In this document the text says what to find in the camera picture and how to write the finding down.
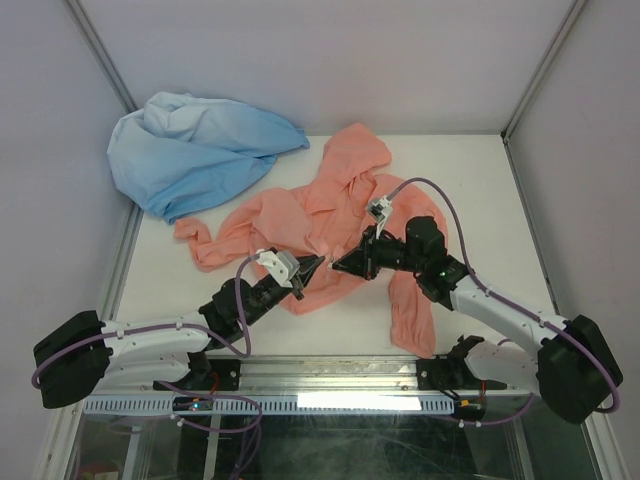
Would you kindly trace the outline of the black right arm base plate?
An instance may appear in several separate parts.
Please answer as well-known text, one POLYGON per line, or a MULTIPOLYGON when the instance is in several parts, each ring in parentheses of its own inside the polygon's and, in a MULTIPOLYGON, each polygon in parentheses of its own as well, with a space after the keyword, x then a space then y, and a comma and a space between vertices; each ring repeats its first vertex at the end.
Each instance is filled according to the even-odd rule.
POLYGON ((421 391, 437 390, 446 393, 480 391, 485 386, 489 391, 506 390, 507 385, 494 380, 480 380, 463 360, 439 355, 430 359, 418 359, 416 378, 421 391))

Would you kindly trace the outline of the aluminium front rail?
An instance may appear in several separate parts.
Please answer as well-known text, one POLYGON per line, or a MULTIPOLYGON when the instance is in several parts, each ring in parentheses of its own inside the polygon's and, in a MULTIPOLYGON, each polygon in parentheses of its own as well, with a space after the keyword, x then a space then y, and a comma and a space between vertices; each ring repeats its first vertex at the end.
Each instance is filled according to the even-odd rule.
MULTIPOLYGON (((237 359, 206 355, 209 358, 237 359)), ((411 356, 262 356, 241 360, 236 394, 285 395, 301 392, 427 392, 418 389, 411 356)))

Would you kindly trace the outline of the aluminium corner post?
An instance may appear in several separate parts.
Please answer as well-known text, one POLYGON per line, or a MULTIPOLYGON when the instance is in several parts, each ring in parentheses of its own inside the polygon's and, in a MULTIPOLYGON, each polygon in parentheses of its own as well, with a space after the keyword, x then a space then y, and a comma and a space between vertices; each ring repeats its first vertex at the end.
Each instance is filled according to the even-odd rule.
POLYGON ((590 4, 589 0, 573 0, 564 14, 559 26, 547 45, 540 61, 528 81, 523 94, 509 117, 505 128, 501 131, 504 144, 508 144, 516 129, 526 115, 536 95, 542 88, 546 78, 550 74, 555 62, 561 54, 564 45, 569 39, 576 24, 580 20, 583 11, 590 4))
POLYGON ((138 105, 101 39, 97 28, 90 19, 83 2, 80 0, 63 0, 62 3, 125 112, 132 113, 136 111, 138 105))

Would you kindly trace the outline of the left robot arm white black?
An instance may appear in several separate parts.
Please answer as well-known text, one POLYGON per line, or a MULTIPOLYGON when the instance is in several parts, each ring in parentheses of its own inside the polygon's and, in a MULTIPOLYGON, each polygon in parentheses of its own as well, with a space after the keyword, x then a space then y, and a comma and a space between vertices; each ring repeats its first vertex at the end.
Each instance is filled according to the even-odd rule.
POLYGON ((249 328, 286 299, 301 300, 324 259, 262 250, 243 261, 266 274, 255 284, 240 273, 197 310, 146 321, 107 321, 94 310, 75 314, 33 348, 32 386, 47 409, 79 402, 96 391, 168 382, 198 388, 209 377, 206 354, 252 353, 249 328))

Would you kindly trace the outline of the left aluminium corner post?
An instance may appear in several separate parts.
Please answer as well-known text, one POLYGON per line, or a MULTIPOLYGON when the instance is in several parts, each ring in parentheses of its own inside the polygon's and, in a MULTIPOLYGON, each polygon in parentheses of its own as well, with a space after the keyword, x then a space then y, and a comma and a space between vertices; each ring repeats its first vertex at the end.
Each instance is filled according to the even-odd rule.
POLYGON ((125 112, 132 113, 136 111, 138 105, 101 39, 97 28, 90 19, 83 2, 80 0, 63 0, 62 3, 125 112))

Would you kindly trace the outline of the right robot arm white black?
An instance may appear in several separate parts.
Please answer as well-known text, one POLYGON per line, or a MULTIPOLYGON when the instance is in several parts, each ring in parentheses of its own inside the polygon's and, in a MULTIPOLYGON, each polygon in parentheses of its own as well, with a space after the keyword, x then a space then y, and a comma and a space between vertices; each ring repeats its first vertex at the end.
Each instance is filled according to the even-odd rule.
POLYGON ((526 390, 571 424, 620 406, 622 372, 596 322, 534 312, 490 290, 450 255, 430 216, 414 217, 399 240, 371 225, 333 269, 370 281, 382 269, 409 272, 421 293, 450 311, 472 317, 506 337, 503 345, 463 338, 447 355, 452 383, 492 380, 526 390))

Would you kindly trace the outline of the right aluminium corner post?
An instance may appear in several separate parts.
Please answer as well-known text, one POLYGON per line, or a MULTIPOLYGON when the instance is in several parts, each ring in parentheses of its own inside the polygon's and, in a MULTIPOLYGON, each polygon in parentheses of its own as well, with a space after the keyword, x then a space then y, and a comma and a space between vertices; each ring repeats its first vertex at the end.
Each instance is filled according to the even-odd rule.
POLYGON ((501 131, 504 144, 508 144, 516 129, 526 115, 536 95, 542 88, 546 78, 550 74, 555 62, 561 54, 564 45, 569 39, 576 24, 580 20, 583 11, 590 4, 589 0, 573 0, 564 14, 559 26, 547 45, 540 61, 528 81, 523 94, 509 117, 505 128, 501 131))

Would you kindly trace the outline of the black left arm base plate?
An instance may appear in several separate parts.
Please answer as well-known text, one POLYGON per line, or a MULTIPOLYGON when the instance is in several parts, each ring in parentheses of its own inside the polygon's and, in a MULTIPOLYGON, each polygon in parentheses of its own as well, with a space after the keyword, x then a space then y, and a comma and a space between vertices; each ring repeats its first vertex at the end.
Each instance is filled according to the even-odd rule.
POLYGON ((171 385, 189 391, 236 392, 241 366, 237 359, 191 356, 187 373, 171 385))

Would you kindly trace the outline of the salmon pink hooded jacket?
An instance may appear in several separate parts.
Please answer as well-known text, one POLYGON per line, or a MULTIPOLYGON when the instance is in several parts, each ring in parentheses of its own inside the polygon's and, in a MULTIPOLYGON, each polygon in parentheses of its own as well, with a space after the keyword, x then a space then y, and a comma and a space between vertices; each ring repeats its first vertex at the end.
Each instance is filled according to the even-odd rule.
MULTIPOLYGON (((364 285, 362 279, 329 269, 327 261, 331 257, 337 260, 357 246, 364 230, 374 223, 366 206, 404 181, 375 173, 391 161, 386 144, 364 125, 354 124, 327 141, 311 183, 293 189, 270 188, 253 195, 225 218, 215 239, 195 217, 177 220, 174 238, 187 241, 196 266, 205 272, 270 247, 296 256, 325 256, 325 263, 305 288, 305 298, 298 301, 288 296, 279 304, 281 310, 294 315, 309 314, 364 285)), ((405 187, 392 200, 392 207, 385 230, 396 239, 405 239, 406 223, 418 216, 433 217, 446 239, 444 215, 419 187, 405 187)), ((431 356, 436 347, 431 302, 406 272, 393 274, 388 294, 392 344, 419 357, 431 356)))

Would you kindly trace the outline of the light blue cloth garment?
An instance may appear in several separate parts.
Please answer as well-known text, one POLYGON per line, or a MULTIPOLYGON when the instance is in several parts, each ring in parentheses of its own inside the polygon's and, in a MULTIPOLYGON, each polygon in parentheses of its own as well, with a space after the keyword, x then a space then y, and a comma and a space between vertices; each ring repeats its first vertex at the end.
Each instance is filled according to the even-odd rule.
POLYGON ((159 92, 114 127, 107 157, 117 189, 172 224, 217 207, 263 178, 305 132, 243 102, 159 92))

